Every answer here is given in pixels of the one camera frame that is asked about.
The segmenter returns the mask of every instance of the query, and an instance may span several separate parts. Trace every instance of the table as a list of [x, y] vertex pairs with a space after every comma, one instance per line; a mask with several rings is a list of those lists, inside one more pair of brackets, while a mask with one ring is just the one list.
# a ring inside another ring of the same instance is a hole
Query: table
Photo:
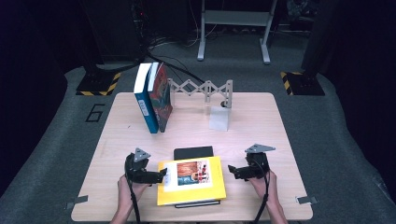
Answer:
[[[271, 169], [278, 176], [279, 200], [288, 220], [313, 216], [310, 204], [298, 204], [295, 197], [306, 196], [290, 142], [271, 93], [234, 92], [229, 130], [209, 129], [210, 106], [219, 106], [219, 94], [205, 103], [203, 94], [188, 96], [177, 92], [174, 110], [165, 133], [149, 133], [132, 92], [117, 94], [72, 212], [75, 221], [109, 221], [117, 209], [117, 181], [123, 174], [125, 158], [136, 147], [151, 154], [148, 171], [157, 171], [158, 161], [172, 160], [178, 147], [213, 146], [221, 157], [227, 198], [221, 205], [176, 209], [157, 206], [157, 185], [148, 188], [138, 203], [142, 221], [251, 221], [261, 200], [250, 183], [234, 179], [228, 165], [247, 166], [245, 149], [254, 144], [275, 147], [267, 152]], [[268, 220], [266, 210], [262, 220]], [[134, 212], [129, 220], [135, 220]]]
[[265, 32], [260, 39], [262, 49], [262, 60], [264, 64], [270, 64], [268, 54], [267, 40], [270, 33], [272, 20], [275, 13], [277, 0], [272, 0], [271, 9], [268, 12], [256, 11], [225, 11], [225, 10], [207, 10], [205, 9], [205, 0], [202, 1], [201, 9], [201, 41], [198, 48], [198, 61], [204, 60], [205, 55], [205, 24], [227, 24], [227, 25], [251, 25], [265, 26]]

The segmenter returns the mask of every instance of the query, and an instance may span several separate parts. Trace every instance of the yellow and black tape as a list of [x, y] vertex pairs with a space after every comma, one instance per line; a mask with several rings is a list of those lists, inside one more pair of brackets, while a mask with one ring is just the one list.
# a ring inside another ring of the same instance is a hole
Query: yellow and black tape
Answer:
[[293, 90], [291, 89], [291, 85], [288, 80], [288, 74], [293, 74], [293, 75], [302, 75], [301, 73], [298, 72], [281, 72], [280, 76], [282, 77], [283, 84], [285, 85], [286, 92], [288, 95], [294, 95]]
[[111, 82], [111, 85], [108, 87], [107, 91], [77, 91], [76, 95], [86, 95], [86, 96], [111, 95], [111, 93], [113, 93], [114, 89], [116, 89], [117, 82], [119, 81], [120, 76], [121, 76], [121, 73], [117, 73], [113, 77], [113, 81]]

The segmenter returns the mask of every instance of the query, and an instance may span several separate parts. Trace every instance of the blue book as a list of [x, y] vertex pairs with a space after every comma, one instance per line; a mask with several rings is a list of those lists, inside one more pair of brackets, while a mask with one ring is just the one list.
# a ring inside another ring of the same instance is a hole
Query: blue book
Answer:
[[134, 82], [134, 96], [145, 118], [150, 133], [157, 133], [159, 126], [157, 117], [151, 105], [148, 92], [149, 73], [151, 63], [141, 63], [137, 70], [136, 80]]

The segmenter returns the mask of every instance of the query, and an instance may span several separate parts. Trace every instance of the wire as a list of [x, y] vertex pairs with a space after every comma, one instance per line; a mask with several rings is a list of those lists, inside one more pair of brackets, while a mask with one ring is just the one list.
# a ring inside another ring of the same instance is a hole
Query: wire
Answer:
[[262, 205], [260, 206], [259, 212], [257, 213], [257, 216], [256, 216], [256, 218], [255, 218], [254, 221], [253, 221], [253, 223], [256, 224], [256, 223], [259, 223], [259, 219], [260, 219], [260, 216], [262, 215], [262, 211], [264, 210], [265, 205], [267, 205], [267, 201], [268, 201], [268, 188], [269, 188], [269, 186], [270, 186], [271, 175], [268, 175], [268, 179], [267, 179], [266, 173], [264, 172], [264, 170], [262, 169], [262, 167], [260, 166], [260, 164], [259, 164], [256, 160], [253, 160], [253, 159], [252, 159], [252, 161], [254, 161], [254, 162], [260, 167], [260, 169], [262, 170], [262, 174], [264, 175], [265, 187], [266, 187], [266, 188], [265, 188], [265, 194], [264, 194], [264, 196], [262, 197]]
[[193, 40], [192, 44], [186, 45], [186, 47], [191, 47], [192, 45], [194, 45], [199, 40], [198, 24], [197, 24], [197, 20], [195, 19], [194, 12], [192, 11], [191, 0], [189, 0], [189, 5], [190, 5], [190, 12], [191, 12], [192, 18], [194, 19], [195, 29], [196, 29], [197, 32], [196, 32], [195, 40]]
[[134, 204], [134, 213], [136, 215], [136, 223], [140, 224], [140, 213], [139, 213], [139, 206], [137, 206], [137, 199], [136, 199], [136, 195], [134, 194], [134, 191], [132, 189], [132, 182], [130, 185], [130, 190], [131, 190], [131, 200], [132, 203]]
[[183, 82], [183, 80], [181, 79], [181, 77], [175, 72], [175, 70], [174, 70], [173, 68], [169, 67], [169, 69], [175, 74], [175, 76], [178, 77], [178, 79], [180, 80], [180, 82]]
[[156, 47], [162, 46], [162, 45], [177, 44], [177, 43], [179, 43], [179, 42], [178, 42], [178, 41], [170, 41], [170, 42], [159, 43], [159, 44], [157, 44], [157, 45], [152, 46], [152, 49], [151, 49], [151, 50], [153, 50], [153, 49], [156, 48]]
[[157, 62], [159, 62], [159, 63], [164, 63], [164, 64], [167, 65], [168, 67], [175, 68], [176, 70], [178, 70], [178, 71], [180, 71], [180, 72], [183, 72], [183, 73], [189, 75], [190, 77], [195, 78], [197, 81], [199, 81], [199, 82], [201, 82], [201, 83], [205, 83], [203, 80], [201, 80], [198, 76], [194, 75], [194, 74], [191, 73], [190, 71], [185, 70], [185, 69], [182, 69], [182, 68], [179, 68], [179, 67], [177, 67], [177, 66], [175, 66], [175, 65], [173, 65], [173, 64], [171, 64], [171, 63], [165, 62], [165, 61], [163, 61], [163, 60], [161, 60], [161, 59], [159, 59], [159, 58], [153, 56], [153, 55], [152, 55], [151, 53], [149, 53], [149, 52], [148, 52], [148, 57], [150, 57], [151, 59], [153, 59], [154, 61], [157, 61]]
[[178, 63], [180, 63], [181, 65], [183, 65], [184, 69], [189, 71], [189, 69], [186, 67], [186, 65], [184, 65], [184, 63], [182, 63], [179, 59], [177, 58], [172, 58], [172, 57], [168, 57], [168, 56], [163, 56], [163, 55], [156, 55], [156, 57], [162, 57], [162, 58], [167, 58], [167, 59], [172, 59], [172, 60], [176, 60]]
[[[222, 11], [223, 9], [224, 9], [224, 0], [223, 0], [222, 3], [221, 3], [221, 11]], [[215, 26], [212, 28], [212, 30], [209, 31], [209, 33], [207, 33], [207, 35], [205, 35], [205, 37], [209, 36], [209, 35], [215, 30], [215, 28], [216, 28], [217, 26], [218, 26], [218, 25], [215, 24]]]

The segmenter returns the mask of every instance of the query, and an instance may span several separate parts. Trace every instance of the metal bracket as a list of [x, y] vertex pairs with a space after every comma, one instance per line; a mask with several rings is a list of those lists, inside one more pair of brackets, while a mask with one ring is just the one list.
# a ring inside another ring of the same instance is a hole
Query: metal bracket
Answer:
[[265, 151], [272, 151], [275, 150], [274, 147], [268, 147], [268, 146], [263, 146], [259, 144], [254, 144], [250, 148], [246, 149], [246, 153], [259, 153], [259, 152], [265, 152]]
[[313, 204], [313, 203], [318, 203], [318, 200], [316, 197], [296, 197], [296, 202], [299, 204], [302, 203], [309, 203], [309, 204]]
[[151, 155], [145, 152], [143, 149], [137, 147], [134, 151], [134, 162], [145, 160], [150, 156]]
[[[224, 101], [221, 103], [223, 107], [231, 108], [232, 102], [233, 102], [233, 81], [232, 80], [227, 80], [227, 82], [220, 86], [217, 87], [215, 86], [211, 81], [206, 81], [202, 85], [198, 86], [194, 82], [192, 82], [190, 79], [186, 80], [183, 82], [181, 85], [178, 85], [172, 78], [168, 78], [169, 85], [171, 86], [171, 92], [174, 95], [175, 92], [181, 91], [186, 93], [187, 95], [191, 96], [196, 92], [201, 92], [205, 95], [205, 102], [209, 103], [210, 102], [210, 96], [219, 93], [224, 97]], [[184, 88], [186, 86], [193, 86], [194, 90], [192, 91], [187, 91]]]
[[76, 203], [85, 203], [85, 202], [87, 202], [87, 201], [88, 201], [88, 195], [75, 198], [75, 199], [73, 200], [73, 202], [71, 202], [71, 203], [66, 203], [66, 205], [64, 206], [64, 210], [73, 208], [74, 205], [75, 205]]

